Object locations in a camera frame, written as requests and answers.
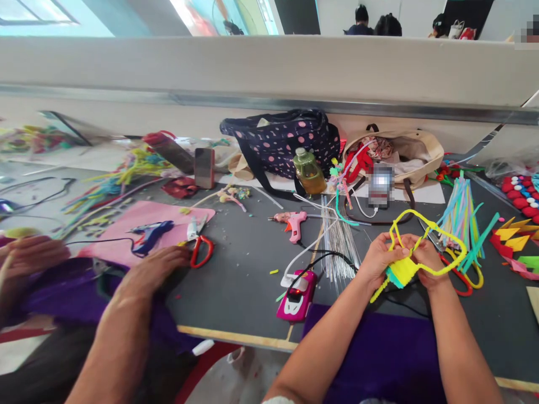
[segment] plastic bottle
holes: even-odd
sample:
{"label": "plastic bottle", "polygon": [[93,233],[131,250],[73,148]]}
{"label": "plastic bottle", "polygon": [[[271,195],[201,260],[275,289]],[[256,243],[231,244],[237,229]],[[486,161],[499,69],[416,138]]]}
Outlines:
{"label": "plastic bottle", "polygon": [[142,140],[184,174],[193,174],[194,158],[174,141],[175,138],[168,131],[160,131],[147,134]]}
{"label": "plastic bottle", "polygon": [[295,152],[294,166],[296,167],[296,176],[305,188],[305,192],[312,195],[324,192],[326,180],[314,154],[309,153],[304,148],[297,148]]}

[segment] yellow liquid bottle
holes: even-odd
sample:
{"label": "yellow liquid bottle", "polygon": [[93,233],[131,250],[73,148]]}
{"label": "yellow liquid bottle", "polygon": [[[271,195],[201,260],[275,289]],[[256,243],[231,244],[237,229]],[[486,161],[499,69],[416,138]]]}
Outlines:
{"label": "yellow liquid bottle", "polygon": [[316,162],[314,154],[304,148],[297,148],[294,156],[296,176],[302,183],[307,194],[321,194],[326,189],[326,180],[320,166]]}

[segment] polka dot bag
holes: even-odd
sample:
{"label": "polka dot bag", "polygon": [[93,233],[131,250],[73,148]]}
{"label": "polka dot bag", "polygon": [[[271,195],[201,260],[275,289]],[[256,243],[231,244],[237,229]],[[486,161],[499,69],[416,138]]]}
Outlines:
{"label": "polka dot bag", "polygon": [[[236,137],[249,168],[264,189],[282,198],[290,199],[290,193],[274,190],[265,171],[296,180],[292,162],[296,148],[313,153],[326,178],[333,166],[331,159],[339,157],[339,131],[319,109],[225,119],[220,129],[222,134]],[[296,190],[304,194],[299,181]]]}

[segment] blue glue gun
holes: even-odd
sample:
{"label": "blue glue gun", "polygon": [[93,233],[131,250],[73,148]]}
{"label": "blue glue gun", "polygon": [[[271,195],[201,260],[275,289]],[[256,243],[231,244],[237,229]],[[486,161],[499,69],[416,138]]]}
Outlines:
{"label": "blue glue gun", "polygon": [[144,226],[135,227],[128,231],[128,233],[142,234],[144,238],[137,241],[135,244],[139,244],[138,247],[133,248],[135,254],[141,254],[147,256],[148,253],[154,248],[157,241],[163,234],[172,230],[174,227],[173,221],[157,222],[152,224],[145,224]]}

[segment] gray table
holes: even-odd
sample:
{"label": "gray table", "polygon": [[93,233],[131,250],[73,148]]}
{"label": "gray table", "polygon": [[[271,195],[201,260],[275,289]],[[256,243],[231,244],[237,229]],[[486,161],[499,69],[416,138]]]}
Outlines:
{"label": "gray table", "polygon": [[[12,168],[12,175],[21,182],[46,176],[82,180],[100,174],[87,170],[58,169],[42,175],[19,177],[21,173],[33,171],[40,166],[12,163],[9,167]],[[59,180],[48,180],[30,189],[7,192],[1,197],[26,204],[32,202],[33,198],[41,199],[60,190],[61,185]],[[65,222],[66,217],[59,212],[59,208],[90,185],[77,181],[69,196],[36,206],[28,214],[54,217]],[[146,200],[150,197],[162,203],[190,206],[208,195],[206,191],[200,191],[192,199],[178,202],[160,191],[159,187],[160,185],[148,187],[136,198]],[[476,202],[485,202],[478,213],[480,229],[485,228],[495,212],[507,219],[515,215],[520,217],[516,210],[498,201],[475,183],[472,183],[472,190]],[[448,199],[451,188],[444,186],[444,193]],[[287,200],[279,202],[285,210],[303,209],[309,213],[319,213],[304,203]],[[181,270],[169,280],[166,285],[169,291],[168,307],[182,332],[246,345],[293,350],[301,339],[303,326],[291,326],[277,319],[275,315],[278,303],[275,299],[284,291],[280,286],[282,272],[301,249],[290,243],[289,233],[284,233],[284,224],[267,220],[280,211],[277,206],[255,191],[244,204],[252,217],[243,213],[237,205],[221,204],[217,199],[209,200],[200,206],[217,211],[204,229],[204,235],[216,244],[214,256],[204,267]],[[380,211],[376,218],[392,220],[407,207],[406,203],[396,201],[388,211]],[[445,206],[418,203],[416,208],[427,218],[436,219],[443,213]],[[45,219],[23,217],[9,218],[0,223],[2,229],[15,226],[34,226],[50,231],[58,224]],[[308,219],[302,223],[304,244],[308,245],[317,238],[320,227],[320,219]],[[422,228],[415,219],[399,228],[402,232],[422,233]],[[369,247],[367,233],[373,239],[388,229],[389,226],[360,226],[359,229],[352,230],[361,258]],[[85,235],[78,233],[69,241],[85,239]],[[481,263],[485,285],[474,291],[471,297],[461,298],[472,331],[500,385],[539,391],[539,327],[525,288],[535,286],[534,282],[520,277],[502,265],[502,258],[489,242],[486,242],[484,247],[486,259]],[[522,255],[536,255],[537,250],[535,244],[530,242]],[[293,270],[307,265],[312,255],[305,254],[302,258],[303,260],[296,262]],[[279,274],[270,275],[270,271],[275,269],[280,270]],[[330,284],[328,279],[323,277],[319,285],[314,302],[331,305],[337,299],[334,284]],[[409,286],[391,295],[393,299],[404,302],[421,313],[429,313],[428,299],[420,285]],[[417,316],[407,308],[384,299],[378,299],[368,310]]]}

